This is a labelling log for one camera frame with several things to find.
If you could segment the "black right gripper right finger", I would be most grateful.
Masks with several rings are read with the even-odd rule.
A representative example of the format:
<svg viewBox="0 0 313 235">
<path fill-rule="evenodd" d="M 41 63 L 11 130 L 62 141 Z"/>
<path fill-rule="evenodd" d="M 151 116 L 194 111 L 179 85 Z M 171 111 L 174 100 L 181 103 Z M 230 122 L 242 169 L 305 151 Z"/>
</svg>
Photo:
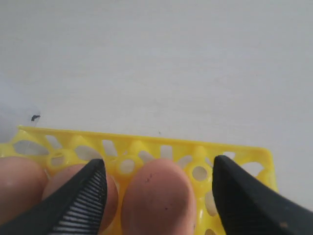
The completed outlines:
<svg viewBox="0 0 313 235">
<path fill-rule="evenodd" d="M 228 235 L 311 235 L 312 211 L 265 186 L 232 159 L 214 159 L 212 191 Z"/>
</svg>

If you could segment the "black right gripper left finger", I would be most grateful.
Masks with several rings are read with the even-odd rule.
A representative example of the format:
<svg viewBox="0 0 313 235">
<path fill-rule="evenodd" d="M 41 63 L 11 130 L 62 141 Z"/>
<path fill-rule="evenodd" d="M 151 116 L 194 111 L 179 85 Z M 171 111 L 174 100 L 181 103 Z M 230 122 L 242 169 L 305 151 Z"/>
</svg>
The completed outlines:
<svg viewBox="0 0 313 235">
<path fill-rule="evenodd" d="M 96 235 L 107 200 L 102 159 L 93 159 L 53 194 L 1 225 L 2 235 Z"/>
</svg>

